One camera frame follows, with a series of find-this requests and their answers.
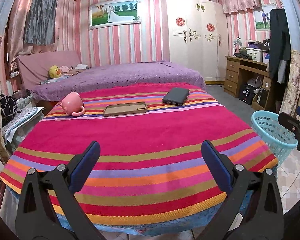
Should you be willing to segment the light blue plastic basket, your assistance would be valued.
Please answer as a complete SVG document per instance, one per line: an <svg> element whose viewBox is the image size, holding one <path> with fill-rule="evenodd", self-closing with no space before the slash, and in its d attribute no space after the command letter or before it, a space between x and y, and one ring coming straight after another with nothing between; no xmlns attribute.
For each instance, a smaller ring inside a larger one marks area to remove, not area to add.
<svg viewBox="0 0 300 240"><path fill-rule="evenodd" d="M277 157L278 166L297 147L294 134L279 124L279 115L269 111L255 111L251 116L251 126Z"/></svg>

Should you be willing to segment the floral curtain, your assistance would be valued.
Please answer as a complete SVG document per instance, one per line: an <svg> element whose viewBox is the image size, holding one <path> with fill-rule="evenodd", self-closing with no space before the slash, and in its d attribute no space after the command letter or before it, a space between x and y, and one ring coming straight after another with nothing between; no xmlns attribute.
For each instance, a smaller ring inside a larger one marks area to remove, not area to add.
<svg viewBox="0 0 300 240"><path fill-rule="evenodd" d="M291 51L289 79L281 111L300 120L296 109L300 106L300 52Z"/></svg>

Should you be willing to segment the wooden desk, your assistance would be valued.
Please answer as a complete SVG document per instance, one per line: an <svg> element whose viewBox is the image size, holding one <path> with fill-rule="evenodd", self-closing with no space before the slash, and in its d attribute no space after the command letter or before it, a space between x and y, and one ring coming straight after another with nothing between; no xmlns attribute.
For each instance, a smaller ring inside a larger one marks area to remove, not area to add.
<svg viewBox="0 0 300 240"><path fill-rule="evenodd" d="M269 73L266 71L266 65L261 62L238 57L225 56L225 58L226 76L224 81L224 91L234 98L238 98L241 87L247 84L249 80L260 80L261 88L267 91L267 97L264 106L261 105L262 99L258 102L257 98L254 98L251 102L251 107L257 111L271 111L274 105L274 86Z"/></svg>

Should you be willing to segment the black box under desk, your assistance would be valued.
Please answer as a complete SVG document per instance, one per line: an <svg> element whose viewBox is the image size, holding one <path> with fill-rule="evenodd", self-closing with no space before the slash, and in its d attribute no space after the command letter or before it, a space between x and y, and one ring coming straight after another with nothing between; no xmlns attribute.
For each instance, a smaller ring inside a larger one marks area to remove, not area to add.
<svg viewBox="0 0 300 240"><path fill-rule="evenodd" d="M243 84L239 90L239 100L245 102L248 105L251 105L253 102L253 98L255 97L256 88L249 85Z"/></svg>

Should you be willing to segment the white perforated bedside stool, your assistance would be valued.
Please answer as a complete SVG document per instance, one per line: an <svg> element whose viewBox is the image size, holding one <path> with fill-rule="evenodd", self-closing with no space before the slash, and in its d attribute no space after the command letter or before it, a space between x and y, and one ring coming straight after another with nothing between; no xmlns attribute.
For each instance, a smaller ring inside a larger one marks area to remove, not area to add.
<svg viewBox="0 0 300 240"><path fill-rule="evenodd" d="M17 111L12 121L2 129L5 144L12 142L13 136L19 127L42 115L44 109L44 107L27 107Z"/></svg>

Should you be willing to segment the dark hanging coat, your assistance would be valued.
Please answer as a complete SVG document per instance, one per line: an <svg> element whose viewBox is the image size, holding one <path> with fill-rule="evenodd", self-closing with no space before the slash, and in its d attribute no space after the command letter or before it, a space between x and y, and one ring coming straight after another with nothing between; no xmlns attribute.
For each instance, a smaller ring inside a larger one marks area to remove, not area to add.
<svg viewBox="0 0 300 240"><path fill-rule="evenodd" d="M284 9L273 9L270 12L270 59L269 74L277 82L286 82L286 70L290 61L290 35L286 12Z"/></svg>

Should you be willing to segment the white storage box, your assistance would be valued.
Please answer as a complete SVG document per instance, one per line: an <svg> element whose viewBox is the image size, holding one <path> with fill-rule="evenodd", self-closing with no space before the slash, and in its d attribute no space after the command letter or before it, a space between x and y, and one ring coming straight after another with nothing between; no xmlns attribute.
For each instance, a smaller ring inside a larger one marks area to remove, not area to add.
<svg viewBox="0 0 300 240"><path fill-rule="evenodd" d="M247 47L245 50L253 61L262 62L262 50L249 47Z"/></svg>

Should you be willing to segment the desk lamp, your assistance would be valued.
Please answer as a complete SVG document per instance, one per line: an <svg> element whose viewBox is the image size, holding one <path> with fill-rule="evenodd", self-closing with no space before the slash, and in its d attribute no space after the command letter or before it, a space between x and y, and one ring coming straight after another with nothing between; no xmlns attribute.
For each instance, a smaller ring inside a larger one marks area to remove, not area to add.
<svg viewBox="0 0 300 240"><path fill-rule="evenodd" d="M240 37L236 37L233 41L233 54L234 56L239 53L240 46L242 46L242 41Z"/></svg>

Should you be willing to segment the pink mug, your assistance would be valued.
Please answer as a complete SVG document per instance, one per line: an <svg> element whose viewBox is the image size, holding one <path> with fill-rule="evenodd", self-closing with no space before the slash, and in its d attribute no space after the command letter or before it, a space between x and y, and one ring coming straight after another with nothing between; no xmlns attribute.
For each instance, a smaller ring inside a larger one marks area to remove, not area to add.
<svg viewBox="0 0 300 240"><path fill-rule="evenodd" d="M83 100L77 92L69 93L61 101L60 107L67 116L79 117L85 113Z"/></svg>

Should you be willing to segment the small framed photo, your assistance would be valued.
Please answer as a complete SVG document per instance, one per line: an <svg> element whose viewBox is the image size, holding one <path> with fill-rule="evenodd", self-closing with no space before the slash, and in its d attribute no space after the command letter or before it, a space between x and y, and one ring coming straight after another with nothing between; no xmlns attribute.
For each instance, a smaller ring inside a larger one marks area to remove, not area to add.
<svg viewBox="0 0 300 240"><path fill-rule="evenodd" d="M270 12L276 9L275 4L261 5L253 12L256 31L270 31Z"/></svg>

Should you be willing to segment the brown phone case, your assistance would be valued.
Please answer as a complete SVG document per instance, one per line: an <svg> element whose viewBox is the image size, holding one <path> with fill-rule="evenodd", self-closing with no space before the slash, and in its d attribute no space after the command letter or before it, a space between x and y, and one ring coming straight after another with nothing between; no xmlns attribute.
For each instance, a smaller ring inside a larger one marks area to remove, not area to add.
<svg viewBox="0 0 300 240"><path fill-rule="evenodd" d="M103 111L103 116L109 117L119 115L141 114L146 112L147 105L145 102L121 103L116 105L108 105Z"/></svg>

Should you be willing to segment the black rectangular case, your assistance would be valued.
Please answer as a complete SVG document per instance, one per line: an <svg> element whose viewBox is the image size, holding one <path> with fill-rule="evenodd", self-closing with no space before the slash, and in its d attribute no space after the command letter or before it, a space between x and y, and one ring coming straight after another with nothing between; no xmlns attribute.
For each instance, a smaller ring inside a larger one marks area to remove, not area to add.
<svg viewBox="0 0 300 240"><path fill-rule="evenodd" d="M162 98L162 102L168 105L182 106L189 93L189 89L174 87Z"/></svg>

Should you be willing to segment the white wardrobe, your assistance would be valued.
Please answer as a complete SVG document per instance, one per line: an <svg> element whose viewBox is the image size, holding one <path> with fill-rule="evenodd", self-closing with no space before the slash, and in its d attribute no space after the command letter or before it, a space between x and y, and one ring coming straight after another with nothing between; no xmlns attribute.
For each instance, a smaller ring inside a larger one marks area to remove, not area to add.
<svg viewBox="0 0 300 240"><path fill-rule="evenodd" d="M208 0L162 0L170 61L223 82L229 55L228 26L220 4Z"/></svg>

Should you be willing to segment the purple dotted bedspread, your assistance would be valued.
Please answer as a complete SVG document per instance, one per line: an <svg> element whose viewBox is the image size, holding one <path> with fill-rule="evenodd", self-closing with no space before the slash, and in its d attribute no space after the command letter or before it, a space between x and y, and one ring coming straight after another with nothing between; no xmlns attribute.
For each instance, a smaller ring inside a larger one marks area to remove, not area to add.
<svg viewBox="0 0 300 240"><path fill-rule="evenodd" d="M37 85L31 89L36 100L60 101L70 92L130 86L137 83L188 83L203 90L201 74L170 61L127 63L93 67L64 80Z"/></svg>

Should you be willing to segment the framed wedding photo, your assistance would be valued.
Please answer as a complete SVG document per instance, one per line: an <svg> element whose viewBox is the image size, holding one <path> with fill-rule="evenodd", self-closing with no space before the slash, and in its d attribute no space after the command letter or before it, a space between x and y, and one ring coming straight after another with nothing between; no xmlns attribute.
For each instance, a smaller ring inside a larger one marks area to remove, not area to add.
<svg viewBox="0 0 300 240"><path fill-rule="evenodd" d="M113 0L90 5L88 29L140 24L140 2L141 0Z"/></svg>

